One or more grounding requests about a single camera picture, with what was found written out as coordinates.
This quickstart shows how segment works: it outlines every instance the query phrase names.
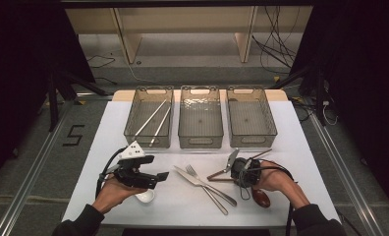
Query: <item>spoon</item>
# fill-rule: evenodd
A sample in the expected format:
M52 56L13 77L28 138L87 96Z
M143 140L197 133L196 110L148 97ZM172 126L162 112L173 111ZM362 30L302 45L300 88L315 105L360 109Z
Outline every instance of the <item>spoon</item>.
M152 189L148 189L146 192L136 195L137 199L145 204L151 202L154 199L154 196L155 194Z
M253 200L260 206L264 208L269 208L271 206L270 199L268 198L267 194L261 189L255 190L253 188L250 188L252 190L252 198Z

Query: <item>gray floor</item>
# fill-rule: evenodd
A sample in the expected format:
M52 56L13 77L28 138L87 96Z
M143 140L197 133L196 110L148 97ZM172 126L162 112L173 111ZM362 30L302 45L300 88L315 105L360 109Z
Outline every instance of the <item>gray floor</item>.
M264 40L266 37L265 34L256 35L259 40ZM296 50L300 39L299 33L292 34L289 37L288 46ZM231 34L145 35L136 63L131 65L131 68L125 64L118 39L115 36L81 35L80 40L88 58L94 55L115 58L115 61L109 65L92 69L96 78L104 78L97 79L96 84L108 91L132 89L138 85L152 85L153 83L174 85L176 88L181 85L206 84L222 87L230 84L260 84L269 87L274 84L274 77L284 78L285 75L265 71L261 62L271 70L289 71L288 68L281 67L277 61L271 60L266 55L263 55L260 60L260 49L255 44L251 47L249 62L241 63L234 37ZM89 65L98 67L109 61L110 59L94 58L89 61ZM297 85L299 83L300 80L297 80L288 85L285 88L286 94L298 96ZM75 87L75 89L77 92L87 92L81 87ZM90 96L81 96L78 100L81 102L75 102L71 108L60 105L61 110L68 111L66 119L33 188L28 193L26 204L14 220L15 225L10 230L10 235L49 235L60 222L108 101L108 99ZM335 116L331 111L327 112L328 116ZM19 156L9 159L0 170L0 220L23 185L30 167L34 164L41 146L49 135L49 113L48 105L43 104L42 110L37 114L24 141L18 147ZM297 108L297 114L298 119L307 116L307 113L300 108ZM332 201L362 235L368 235L358 209L347 193L313 122L312 118L307 119L302 126ZM76 141L76 139L68 138L71 127L74 125L82 126L75 129L77 132L75 134L83 135L79 145L63 146L63 144ZM384 235L389 235L389 201L369 168L361 164L361 155L347 129L339 121L336 125L327 125L326 130L351 170L379 227ZM94 190L89 190L89 193L94 194ZM347 222L344 222L344 227L349 235L357 235ZM121 232L119 228L102 227L98 235L121 235ZM284 235L284 230L272 229L271 233L272 235Z

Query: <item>person's left hand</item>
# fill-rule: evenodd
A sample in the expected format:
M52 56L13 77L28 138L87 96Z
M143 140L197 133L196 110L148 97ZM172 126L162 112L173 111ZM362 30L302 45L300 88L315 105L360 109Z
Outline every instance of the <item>person's left hand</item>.
M147 191L147 189L128 187L120 183L112 174L110 174L92 206L102 214L105 214L113 207L121 204L127 197L145 191Z

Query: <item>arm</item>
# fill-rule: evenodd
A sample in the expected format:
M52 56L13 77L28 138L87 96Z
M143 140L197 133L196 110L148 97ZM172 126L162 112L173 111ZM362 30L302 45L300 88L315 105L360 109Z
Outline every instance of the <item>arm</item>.
M145 191L146 189L125 186L110 175L94 203L86 205L81 215L75 221L66 220L57 225L52 235L94 235L99 228L100 222L105 218L105 213L121 204L127 197Z
M261 167L265 166L277 165L264 160L261 162ZM346 235L342 225L337 220L327 220L319 207L309 202L302 188L283 171L277 169L262 170L258 183L252 187L267 191L280 191L289 199L295 209L293 220L296 223L298 235Z

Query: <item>metal rail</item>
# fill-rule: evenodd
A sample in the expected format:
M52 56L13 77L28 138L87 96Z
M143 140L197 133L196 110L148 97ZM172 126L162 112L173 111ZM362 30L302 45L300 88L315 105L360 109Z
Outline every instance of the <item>metal rail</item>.
M354 180L351 171L348 169L346 163L344 162L341 153L335 146L332 138L330 137L326 127L322 127L317 118L311 114L311 122L313 123L314 128L317 131L320 139L325 146L332 163L338 172L339 177L341 178L342 183L357 211L357 214L360 216L363 226L366 229L366 232L370 236L384 235L375 215L370 206L368 205L365 197L363 196L360 188L358 187L357 182Z
M54 128L53 132L50 132L45 139L44 144L41 147L37 157L35 158L32 167L29 169L26 179L21 185L19 191L14 196L10 206L5 212L4 216L0 220L0 236L9 235L20 216L21 210L23 209L29 193L31 192L36 179L38 178L39 173L41 172L42 167L47 160L47 157L52 150L54 143L60 133L61 127L66 120L66 116L70 109L73 107L72 101L66 101L62 107L60 113L60 122Z

